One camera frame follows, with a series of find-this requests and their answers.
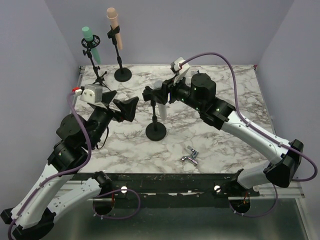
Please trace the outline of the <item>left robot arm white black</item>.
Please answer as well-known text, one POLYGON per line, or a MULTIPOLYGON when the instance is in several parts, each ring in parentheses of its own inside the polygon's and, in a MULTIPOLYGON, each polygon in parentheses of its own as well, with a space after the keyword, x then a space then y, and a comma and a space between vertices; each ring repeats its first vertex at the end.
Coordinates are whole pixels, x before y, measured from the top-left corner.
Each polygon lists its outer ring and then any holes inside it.
POLYGON ((67 95, 68 103, 78 96, 94 108, 93 113, 89 119, 83 119, 74 106, 70 107, 71 114, 62 120, 56 131, 60 141, 54 146, 37 182, 17 206, 2 211, 0 216, 8 225, 10 240, 40 240, 78 204, 116 193, 108 175, 98 171, 79 187, 57 196, 65 183, 89 163, 92 151, 111 121, 134 120, 139 98, 120 101, 115 95, 116 91, 103 92, 97 86, 77 87, 67 95))

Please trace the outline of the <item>white microphone grey mesh head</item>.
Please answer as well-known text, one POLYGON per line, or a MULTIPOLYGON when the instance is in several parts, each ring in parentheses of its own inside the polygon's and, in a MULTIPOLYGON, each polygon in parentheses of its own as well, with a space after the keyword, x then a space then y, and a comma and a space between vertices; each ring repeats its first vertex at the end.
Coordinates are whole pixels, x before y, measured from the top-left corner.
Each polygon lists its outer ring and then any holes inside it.
MULTIPOLYGON (((153 84, 153 88, 157 89, 157 88, 161 88, 162 87, 162 81, 161 80, 156 80, 153 84)), ((158 106, 158 111, 159 111, 159 116, 161 118, 162 121, 165 121, 167 119, 167 107, 166 105, 160 103, 159 101, 157 102, 157 106, 158 106)))

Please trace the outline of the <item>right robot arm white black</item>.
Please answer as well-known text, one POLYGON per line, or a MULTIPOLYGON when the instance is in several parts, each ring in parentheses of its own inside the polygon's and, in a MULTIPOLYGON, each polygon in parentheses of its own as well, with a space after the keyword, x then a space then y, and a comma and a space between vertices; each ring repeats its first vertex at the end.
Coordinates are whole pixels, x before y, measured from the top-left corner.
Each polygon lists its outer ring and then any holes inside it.
POLYGON ((216 97, 216 83, 206 73, 192 76, 190 85, 182 78, 161 82, 159 87, 146 86, 144 101, 155 100, 165 105, 180 101, 198 111, 207 125, 229 133, 261 153, 267 160, 256 167, 238 170, 224 188, 236 196, 248 189, 267 183, 287 188, 301 163, 303 143, 297 139, 288 141, 259 127, 237 113, 230 103, 216 97))

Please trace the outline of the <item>black round-base microphone stand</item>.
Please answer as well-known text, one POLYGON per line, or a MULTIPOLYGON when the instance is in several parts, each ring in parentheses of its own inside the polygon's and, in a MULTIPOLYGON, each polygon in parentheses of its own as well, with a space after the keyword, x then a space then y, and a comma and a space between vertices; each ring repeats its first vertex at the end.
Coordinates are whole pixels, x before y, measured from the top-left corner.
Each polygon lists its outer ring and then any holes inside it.
POLYGON ((158 118, 156 116, 156 101, 151 100, 150 105, 152 107, 152 123, 146 127, 145 134, 149 140, 158 142, 165 138, 167 129, 164 124, 158 122, 158 118))

